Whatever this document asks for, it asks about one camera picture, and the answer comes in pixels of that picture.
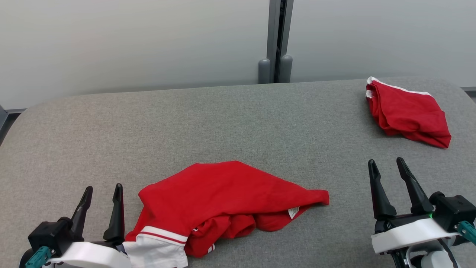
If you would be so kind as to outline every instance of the teal connector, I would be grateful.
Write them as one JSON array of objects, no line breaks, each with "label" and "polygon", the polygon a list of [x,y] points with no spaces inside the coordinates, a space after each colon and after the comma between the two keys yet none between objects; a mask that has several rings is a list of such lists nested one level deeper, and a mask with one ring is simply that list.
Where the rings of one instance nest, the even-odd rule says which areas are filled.
[{"label": "teal connector", "polygon": [[48,247],[40,247],[28,260],[26,268],[41,268],[51,258],[51,250]]},{"label": "teal connector", "polygon": [[474,225],[467,221],[462,221],[458,224],[458,233],[476,245],[476,228]]}]

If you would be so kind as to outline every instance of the white wall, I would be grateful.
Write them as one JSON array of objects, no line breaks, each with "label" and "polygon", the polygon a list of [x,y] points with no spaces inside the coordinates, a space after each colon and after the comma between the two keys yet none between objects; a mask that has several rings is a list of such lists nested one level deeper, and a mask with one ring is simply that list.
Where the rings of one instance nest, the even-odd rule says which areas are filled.
[{"label": "white wall", "polygon": [[294,0],[292,82],[426,75],[476,86],[474,0]]},{"label": "white wall", "polygon": [[0,0],[0,104],[257,83],[268,9],[269,0]]}]

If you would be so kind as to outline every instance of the gray fabric surface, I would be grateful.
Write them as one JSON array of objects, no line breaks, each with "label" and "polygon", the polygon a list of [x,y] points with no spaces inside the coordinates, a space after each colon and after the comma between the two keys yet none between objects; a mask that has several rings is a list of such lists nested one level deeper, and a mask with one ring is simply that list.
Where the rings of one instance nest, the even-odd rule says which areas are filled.
[{"label": "gray fabric surface", "polygon": [[[381,81],[430,92],[446,112],[450,148],[385,136],[368,110],[365,80],[96,94],[32,107],[0,146],[0,267],[16,267],[41,221],[71,216],[88,185],[94,195],[84,237],[101,240],[115,183],[124,185],[130,231],[140,189],[195,162],[228,160],[327,189],[330,205],[277,232],[221,240],[204,258],[189,258],[190,267],[393,267],[370,243],[367,161],[375,159],[400,214],[410,200],[398,156],[428,195],[440,190],[476,203],[476,104],[442,80]],[[476,263],[474,251],[453,248],[464,267]]]}]

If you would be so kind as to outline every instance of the red fabric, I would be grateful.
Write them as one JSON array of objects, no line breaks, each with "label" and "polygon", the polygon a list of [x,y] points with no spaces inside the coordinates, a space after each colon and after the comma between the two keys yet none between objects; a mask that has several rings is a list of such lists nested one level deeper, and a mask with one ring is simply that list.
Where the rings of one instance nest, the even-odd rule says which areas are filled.
[{"label": "red fabric", "polygon": [[139,192],[144,208],[126,241],[145,226],[188,237],[187,255],[202,257],[219,238],[275,231],[292,221],[288,209],[329,204],[326,190],[306,190],[238,161],[194,164]]},{"label": "red fabric", "polygon": [[375,122],[387,135],[402,134],[440,148],[448,148],[451,134],[445,112],[428,93],[408,92],[369,78],[367,100]]}]

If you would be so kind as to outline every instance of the clothing tag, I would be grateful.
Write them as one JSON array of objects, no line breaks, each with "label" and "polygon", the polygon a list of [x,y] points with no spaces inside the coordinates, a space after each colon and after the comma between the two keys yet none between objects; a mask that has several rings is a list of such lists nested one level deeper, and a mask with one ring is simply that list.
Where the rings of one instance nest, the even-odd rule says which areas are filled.
[{"label": "clothing tag", "polygon": [[291,219],[294,218],[294,216],[296,216],[296,214],[299,212],[299,207],[293,207],[293,208],[290,208],[288,209],[288,212],[289,212],[289,216],[291,216]]}]

